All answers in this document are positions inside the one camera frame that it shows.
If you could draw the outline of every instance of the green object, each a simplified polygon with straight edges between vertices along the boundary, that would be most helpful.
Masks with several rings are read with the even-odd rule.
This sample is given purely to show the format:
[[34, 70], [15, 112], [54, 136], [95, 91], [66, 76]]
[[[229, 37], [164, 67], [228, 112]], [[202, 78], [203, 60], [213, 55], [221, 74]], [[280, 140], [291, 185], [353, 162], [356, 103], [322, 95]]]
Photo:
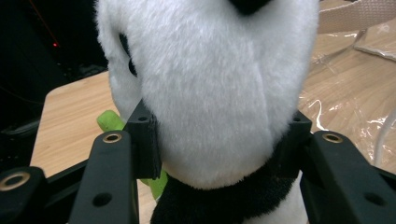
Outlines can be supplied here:
[[[120, 116], [113, 110], [103, 112], [96, 121], [103, 132], [122, 130], [125, 126]], [[140, 181], [151, 188], [152, 197], [158, 200], [163, 194], [168, 176], [165, 171], [161, 171], [161, 176], [158, 179], [141, 179]]]
[[120, 116], [113, 110], [103, 112], [96, 121], [103, 132], [122, 130], [125, 126]]

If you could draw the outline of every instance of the plush toy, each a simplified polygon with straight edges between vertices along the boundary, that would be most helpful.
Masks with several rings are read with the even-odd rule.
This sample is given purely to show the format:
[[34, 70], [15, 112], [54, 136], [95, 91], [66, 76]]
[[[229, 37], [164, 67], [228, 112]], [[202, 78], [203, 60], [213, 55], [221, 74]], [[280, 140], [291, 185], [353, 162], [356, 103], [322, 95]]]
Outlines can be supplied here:
[[99, 0], [97, 22], [122, 120], [140, 99], [158, 120], [168, 182], [152, 223], [306, 223], [298, 179], [266, 163], [296, 111], [318, 0]]

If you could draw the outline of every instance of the clear plastic sheet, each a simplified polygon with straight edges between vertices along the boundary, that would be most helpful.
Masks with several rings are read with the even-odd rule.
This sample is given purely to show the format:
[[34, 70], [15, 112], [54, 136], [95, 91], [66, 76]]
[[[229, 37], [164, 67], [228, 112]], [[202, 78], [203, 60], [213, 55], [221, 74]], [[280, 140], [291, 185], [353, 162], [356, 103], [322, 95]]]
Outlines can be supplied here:
[[[396, 109], [396, 20], [366, 31], [319, 35], [299, 109], [312, 132], [347, 136], [373, 163], [375, 144]], [[396, 174], [396, 124], [391, 120], [379, 167]]]

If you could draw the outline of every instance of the wooden table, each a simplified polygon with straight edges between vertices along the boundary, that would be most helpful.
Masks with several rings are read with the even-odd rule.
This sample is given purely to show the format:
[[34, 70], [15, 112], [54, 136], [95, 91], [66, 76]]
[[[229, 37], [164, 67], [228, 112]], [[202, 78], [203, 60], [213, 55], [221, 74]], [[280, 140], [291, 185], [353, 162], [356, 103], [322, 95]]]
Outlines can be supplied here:
[[[329, 53], [350, 44], [350, 38], [322, 36], [314, 53]], [[96, 118], [116, 108], [103, 73], [50, 92], [44, 106], [31, 165], [46, 176], [88, 158], [93, 139], [102, 131]], [[329, 63], [313, 63], [299, 109], [314, 121], [313, 131], [329, 129], [349, 137], [371, 160], [373, 144], [383, 119], [396, 108], [396, 63], [350, 50]], [[382, 168], [396, 173], [396, 130], [386, 141]], [[141, 223], [149, 223], [155, 202], [149, 188], [139, 183]]]

